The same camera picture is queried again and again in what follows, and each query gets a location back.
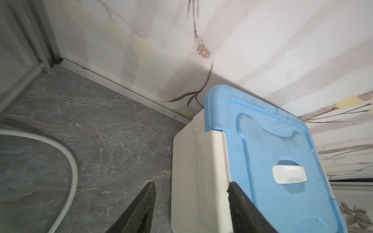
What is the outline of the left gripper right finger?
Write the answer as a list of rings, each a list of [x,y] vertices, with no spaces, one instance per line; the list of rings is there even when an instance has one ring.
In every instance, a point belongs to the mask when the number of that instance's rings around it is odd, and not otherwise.
[[[276,233],[236,182],[227,190],[234,233]]]

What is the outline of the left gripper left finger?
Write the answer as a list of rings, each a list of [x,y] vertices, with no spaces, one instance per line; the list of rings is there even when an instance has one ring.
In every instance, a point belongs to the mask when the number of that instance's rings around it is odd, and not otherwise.
[[[107,233],[149,233],[156,200],[154,182],[145,185]]]

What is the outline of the blue lid storage box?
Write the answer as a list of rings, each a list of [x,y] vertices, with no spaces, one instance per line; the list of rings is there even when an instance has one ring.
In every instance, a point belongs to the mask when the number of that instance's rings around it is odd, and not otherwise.
[[[231,86],[205,95],[204,108],[173,140],[171,227],[175,233],[232,233],[249,223],[229,186],[279,233],[345,233],[346,223],[298,117]]]

